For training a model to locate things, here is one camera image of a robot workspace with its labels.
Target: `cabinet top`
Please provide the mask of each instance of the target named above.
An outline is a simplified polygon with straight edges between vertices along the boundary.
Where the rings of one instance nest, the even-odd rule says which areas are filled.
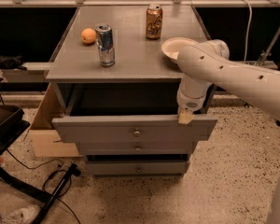
[[[174,81],[182,76],[176,64],[161,51],[167,39],[187,37],[206,40],[190,5],[162,6],[161,38],[146,38],[147,6],[81,7],[68,27],[67,35],[47,75],[56,83]],[[81,32],[97,23],[112,26],[116,63],[100,64],[95,43],[84,45]]]

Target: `drawer front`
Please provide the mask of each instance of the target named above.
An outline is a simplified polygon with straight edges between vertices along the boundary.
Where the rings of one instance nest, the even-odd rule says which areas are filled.
[[[143,142],[143,143],[88,143],[77,144],[81,155],[107,154],[191,154],[191,142]]]
[[[53,120],[63,142],[80,144],[207,140],[216,122],[206,115],[195,116],[188,125],[178,124],[176,115],[64,117]]]
[[[182,175],[188,168],[187,161],[143,162],[86,162],[91,175]]]

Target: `speckled floor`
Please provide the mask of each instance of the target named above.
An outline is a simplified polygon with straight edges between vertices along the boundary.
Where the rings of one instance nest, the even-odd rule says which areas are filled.
[[[22,106],[32,121],[35,107]],[[65,158],[81,170],[62,197],[83,224],[116,223],[264,223],[280,175],[280,127],[255,107],[244,108],[234,96],[217,94],[209,115],[218,118],[210,140],[200,142],[183,177],[90,176],[82,158]],[[50,159],[36,158],[29,134],[10,147],[28,166]],[[34,171],[20,166],[5,153],[6,169],[38,188],[55,170],[57,162]],[[48,190],[56,185],[52,182]],[[37,203],[0,181],[0,213]],[[60,202],[43,221],[77,223]]]

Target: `plate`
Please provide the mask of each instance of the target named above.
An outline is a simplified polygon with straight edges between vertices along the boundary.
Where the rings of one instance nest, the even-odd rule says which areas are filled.
[[[177,56],[180,50],[186,46],[191,46],[198,43],[195,40],[185,38],[185,37],[176,37],[169,40],[166,40],[161,45],[162,52],[169,57],[173,63],[177,63]]]

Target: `silver can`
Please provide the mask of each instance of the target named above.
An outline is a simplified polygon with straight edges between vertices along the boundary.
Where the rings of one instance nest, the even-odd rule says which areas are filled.
[[[101,65],[113,65],[115,63],[115,51],[111,26],[108,23],[99,23],[95,27],[95,32]]]
[[[149,5],[147,9],[147,38],[161,37],[162,8],[160,5]]]

